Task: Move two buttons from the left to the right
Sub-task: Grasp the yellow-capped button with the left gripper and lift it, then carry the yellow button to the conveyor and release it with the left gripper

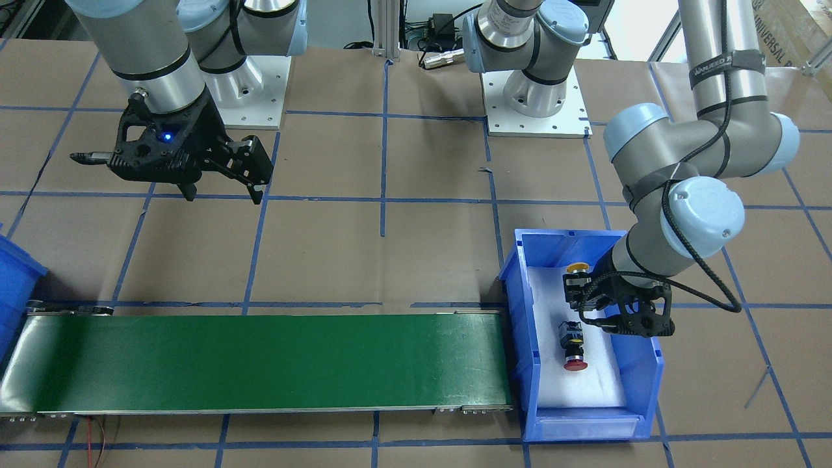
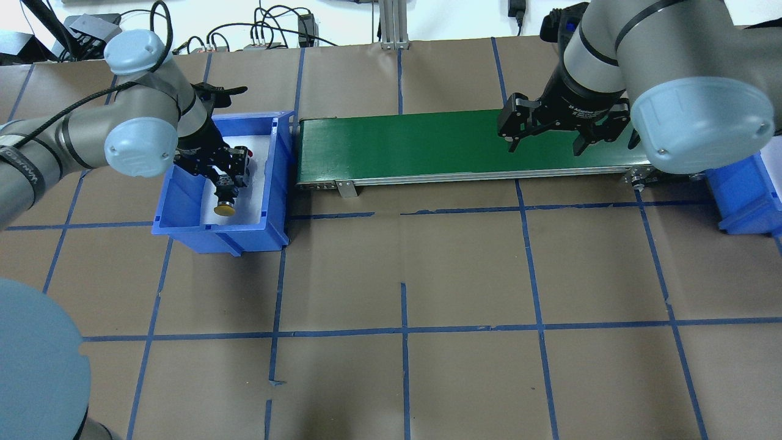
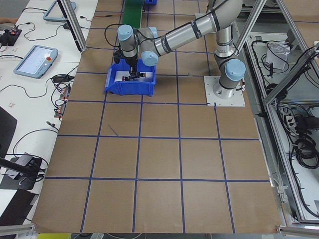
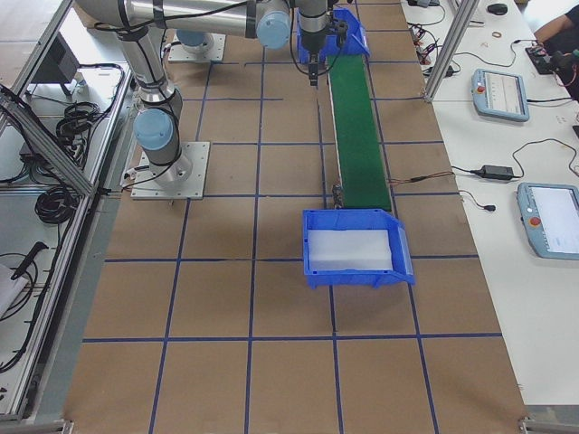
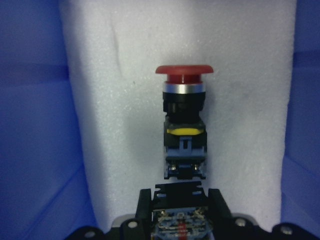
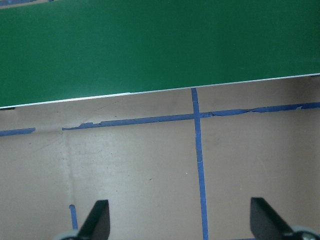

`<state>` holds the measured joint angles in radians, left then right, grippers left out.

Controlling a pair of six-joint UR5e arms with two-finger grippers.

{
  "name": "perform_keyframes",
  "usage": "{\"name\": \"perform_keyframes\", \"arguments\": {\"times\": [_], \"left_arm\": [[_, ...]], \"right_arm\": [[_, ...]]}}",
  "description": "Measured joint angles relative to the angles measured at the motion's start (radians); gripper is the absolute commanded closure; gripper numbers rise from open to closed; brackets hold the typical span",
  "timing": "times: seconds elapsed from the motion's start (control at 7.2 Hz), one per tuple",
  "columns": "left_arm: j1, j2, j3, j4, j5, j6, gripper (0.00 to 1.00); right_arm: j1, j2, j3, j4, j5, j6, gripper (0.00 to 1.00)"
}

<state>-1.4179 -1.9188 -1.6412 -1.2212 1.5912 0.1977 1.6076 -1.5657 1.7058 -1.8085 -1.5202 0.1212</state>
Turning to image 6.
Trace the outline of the right gripper black left finger source side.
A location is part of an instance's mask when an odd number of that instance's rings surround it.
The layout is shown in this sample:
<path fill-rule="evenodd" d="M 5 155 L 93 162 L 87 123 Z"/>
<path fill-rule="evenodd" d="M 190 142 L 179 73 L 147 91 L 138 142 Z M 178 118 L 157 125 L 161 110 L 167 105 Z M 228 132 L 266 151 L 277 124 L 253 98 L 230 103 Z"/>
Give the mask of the right gripper black left finger source side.
<path fill-rule="evenodd" d="M 77 240 L 108 240 L 110 236 L 109 201 L 97 200 L 76 235 Z"/>

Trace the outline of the right gripper black right finger source side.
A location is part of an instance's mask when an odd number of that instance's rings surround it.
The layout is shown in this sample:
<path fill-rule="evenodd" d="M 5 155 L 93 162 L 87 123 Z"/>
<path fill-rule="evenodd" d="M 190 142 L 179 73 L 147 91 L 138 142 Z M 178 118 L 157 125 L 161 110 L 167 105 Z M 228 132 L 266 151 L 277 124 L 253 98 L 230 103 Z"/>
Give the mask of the right gripper black right finger source side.
<path fill-rule="evenodd" d="M 250 199 L 250 230 L 256 240 L 297 240 L 293 229 L 262 197 Z"/>

